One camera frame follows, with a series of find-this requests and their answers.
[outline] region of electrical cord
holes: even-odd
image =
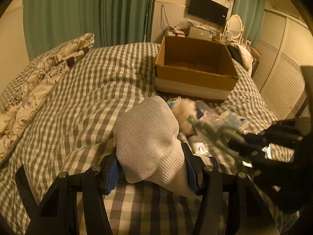
[[[164,27],[163,10],[164,10],[164,16],[165,16],[165,19],[166,19],[166,22],[167,22],[167,27]],[[167,16],[166,16],[166,12],[165,12],[165,7],[164,7],[163,4],[161,5],[161,22],[160,22],[160,27],[161,27],[162,31],[171,30],[170,24],[169,24],[169,22],[168,22],[168,20],[167,20]]]
[[[234,0],[225,0],[225,2],[224,2],[224,6],[225,6],[225,4],[226,4],[226,2],[228,2],[228,11],[230,10],[230,8],[231,8],[231,6],[232,6],[232,2],[233,2]]]
[[[208,27],[208,30],[209,30],[209,31],[211,31],[211,32],[213,32],[213,33],[216,33],[216,32],[218,32],[218,31],[219,31],[219,28],[218,28],[217,30],[211,30],[211,29],[210,29],[210,26],[211,26],[211,22],[209,21],[209,27]]]

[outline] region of green curtain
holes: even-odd
[[[146,41],[150,41],[153,4],[154,0],[101,0],[101,43],[143,42],[145,32]]]
[[[260,39],[264,7],[266,0],[235,0],[232,15],[238,14],[245,26],[244,40],[251,37],[251,45],[255,47]]]
[[[23,5],[30,60],[88,32],[95,34],[95,48],[151,38],[154,0],[23,0]]]

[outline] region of gingham bedsheet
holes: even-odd
[[[145,98],[156,95],[154,61],[159,45],[135,43],[92,49],[54,88],[41,110],[24,131],[16,149],[0,169],[0,210],[16,234],[24,234],[30,221],[14,182],[24,164],[39,202],[61,171],[76,174],[100,162],[99,144],[112,147],[116,118]],[[35,69],[30,65],[4,90],[0,104],[9,100]],[[239,81],[222,104],[209,104],[217,112],[231,110],[250,120],[250,130],[260,131],[276,119],[253,80],[234,62]],[[235,174],[242,165],[217,149],[211,154],[220,171]],[[288,161],[291,152],[277,148],[275,159]],[[296,216],[282,214],[262,194],[281,232]],[[156,184],[127,183],[121,175],[116,188],[104,197],[114,234],[191,234],[200,201],[173,194]],[[79,225],[86,234],[79,196]]]

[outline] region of wardrobe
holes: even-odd
[[[259,66],[253,76],[278,119],[293,118],[306,103],[301,65],[313,65],[313,37],[305,23],[276,10],[265,10]]]

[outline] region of cardboard box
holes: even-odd
[[[225,45],[194,38],[163,38],[155,62],[157,90],[223,102],[237,81]]]

